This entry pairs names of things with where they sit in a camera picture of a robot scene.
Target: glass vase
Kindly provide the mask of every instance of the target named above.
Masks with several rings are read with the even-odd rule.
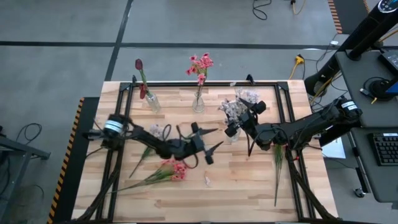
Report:
[[[236,130],[236,134],[234,136],[228,137],[229,142],[232,143],[238,141],[239,135],[241,135],[241,128],[238,128],[238,130]]]
[[[160,111],[160,104],[155,93],[148,93],[145,95],[145,98],[153,112],[157,113]]]
[[[205,110],[205,102],[203,102],[203,99],[201,98],[201,92],[199,91],[195,93],[195,99],[193,99],[192,102],[192,109],[196,113],[201,113]]]

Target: desk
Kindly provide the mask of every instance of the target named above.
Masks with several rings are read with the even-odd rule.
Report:
[[[103,126],[110,113],[114,112],[119,82],[106,82],[99,99],[96,119]],[[259,115],[260,123],[278,123],[279,112],[273,88],[247,86],[255,89],[264,100],[267,109]],[[153,91],[162,106],[154,114],[145,100],[139,98],[139,90],[134,89],[130,117],[133,121],[149,129],[152,124],[173,126],[171,138],[177,137],[175,125],[179,124],[183,134],[191,132],[190,123],[198,122],[202,128],[218,128],[215,133],[204,136],[207,146],[222,140],[224,143],[215,151],[214,164],[207,165],[204,155],[198,154],[199,166],[187,173],[187,179],[181,182],[165,182],[118,193],[114,222],[274,222],[296,221],[297,214],[292,195],[287,163],[284,162],[278,191],[277,206],[274,206],[275,170],[273,150],[262,151],[257,146],[252,156],[247,157],[247,142],[241,132],[238,142],[229,143],[223,132],[225,115],[217,110],[224,98],[234,99],[234,88],[204,87],[202,97],[205,112],[196,114],[192,110],[194,87],[154,87]],[[295,118],[299,119],[311,113],[303,81],[289,81],[290,96]],[[318,141],[311,144],[319,146]],[[99,148],[100,141],[91,142],[88,152]],[[159,166],[161,159],[151,156],[129,179],[129,174],[139,161],[146,147],[135,141],[126,141],[119,188],[130,186],[151,175]],[[311,189],[319,201],[334,216],[337,211],[331,192],[322,152],[307,148],[303,151]],[[79,217],[99,192],[103,176],[106,151],[92,154],[85,161],[75,202],[73,217]],[[205,178],[210,179],[206,186]],[[304,214],[308,216],[305,197],[300,191]]]
[[[350,60],[345,52],[336,53],[336,59],[345,79],[348,91],[363,111],[361,125],[351,133],[363,162],[374,197],[378,202],[398,202],[398,167],[379,167],[366,135],[369,133],[398,133],[398,102],[376,102],[359,92],[363,83],[371,77],[391,79],[393,74],[377,59],[379,52],[366,52],[359,61]]]

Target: white paper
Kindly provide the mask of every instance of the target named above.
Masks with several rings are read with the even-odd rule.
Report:
[[[322,147],[323,157],[345,159],[346,154],[344,153],[343,143],[341,138],[338,138],[326,146]]]

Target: gray desk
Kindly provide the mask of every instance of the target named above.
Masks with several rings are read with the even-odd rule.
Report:
[[[395,98],[371,105],[371,100],[359,92],[368,78],[393,77],[393,74],[378,61],[379,55],[379,52],[366,52],[360,61],[355,62],[344,52],[338,52],[336,59],[352,99],[363,111],[362,128],[353,128],[351,134],[374,198],[378,202],[398,202],[398,166],[379,167],[367,139],[369,133],[398,133],[398,102]]]

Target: butcher block tabletop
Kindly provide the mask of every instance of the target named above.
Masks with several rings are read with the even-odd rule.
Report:
[[[105,82],[103,85],[95,118],[100,127],[104,126],[108,115],[114,113],[119,84],[120,82]],[[311,114],[303,81],[292,80],[288,81],[288,84],[295,119]],[[212,165],[206,163],[204,153],[198,153],[199,165],[187,171],[185,180],[162,182],[118,192],[114,222],[297,221],[286,160],[282,166],[277,205],[274,206],[276,175],[274,149],[262,151],[254,146],[251,157],[248,157],[245,133],[241,131],[239,140],[232,143],[224,133],[226,116],[218,110],[218,107],[225,98],[234,99],[235,88],[237,87],[203,87],[205,111],[202,113],[192,110],[192,101],[197,90],[195,87],[150,88],[151,92],[157,95],[162,107],[158,113],[153,113],[146,100],[139,98],[139,89],[134,89],[130,117],[135,124],[143,126],[146,130],[149,130],[152,124],[163,127],[171,124],[172,131],[169,138],[177,138],[176,125],[180,126],[183,135],[188,135],[192,131],[190,124],[197,122],[201,128],[218,129],[203,137],[207,147],[214,146],[220,141],[224,143],[215,151]],[[280,122],[274,87],[242,88],[257,92],[260,95],[259,100],[267,105],[265,112],[259,115],[259,123]],[[288,121],[284,94],[282,102]],[[98,149],[100,144],[101,141],[91,142],[87,153]],[[319,147],[319,142],[314,139],[310,144]],[[145,145],[137,141],[126,141],[119,189],[145,179],[160,167],[162,159],[152,155],[145,159],[129,178],[145,148]],[[107,150],[102,149],[86,159],[72,218],[82,215],[100,191],[106,153]],[[322,152],[308,147],[303,150],[303,154],[311,190],[323,206],[332,215],[337,216]],[[113,156],[112,167],[115,161],[116,156]],[[187,164],[195,163],[193,156],[185,161]],[[300,196],[304,215],[307,217],[305,196],[301,189]],[[107,214],[109,199],[110,194],[105,198],[104,214]]]

